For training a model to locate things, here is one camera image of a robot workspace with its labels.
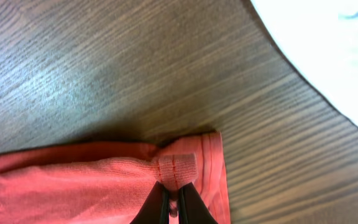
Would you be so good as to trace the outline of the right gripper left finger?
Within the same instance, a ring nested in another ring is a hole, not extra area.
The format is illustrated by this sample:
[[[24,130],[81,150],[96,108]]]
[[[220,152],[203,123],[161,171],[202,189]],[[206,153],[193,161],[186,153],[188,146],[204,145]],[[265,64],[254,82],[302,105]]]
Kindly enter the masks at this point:
[[[169,224],[169,192],[156,182],[131,224]]]

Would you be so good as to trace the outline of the red printed t-shirt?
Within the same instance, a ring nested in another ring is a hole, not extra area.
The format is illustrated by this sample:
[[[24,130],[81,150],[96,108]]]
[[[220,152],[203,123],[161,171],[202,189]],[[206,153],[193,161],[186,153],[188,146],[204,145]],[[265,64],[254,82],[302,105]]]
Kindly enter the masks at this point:
[[[0,223],[129,223],[156,182],[192,183],[218,223],[231,221],[219,133],[158,147],[90,142],[0,154]]]

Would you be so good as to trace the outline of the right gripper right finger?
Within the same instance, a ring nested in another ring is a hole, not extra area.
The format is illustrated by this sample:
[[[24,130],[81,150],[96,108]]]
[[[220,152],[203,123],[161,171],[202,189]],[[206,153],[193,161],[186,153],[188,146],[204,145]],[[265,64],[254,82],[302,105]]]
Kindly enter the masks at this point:
[[[178,219],[179,224],[218,224],[193,183],[186,184],[179,190]]]

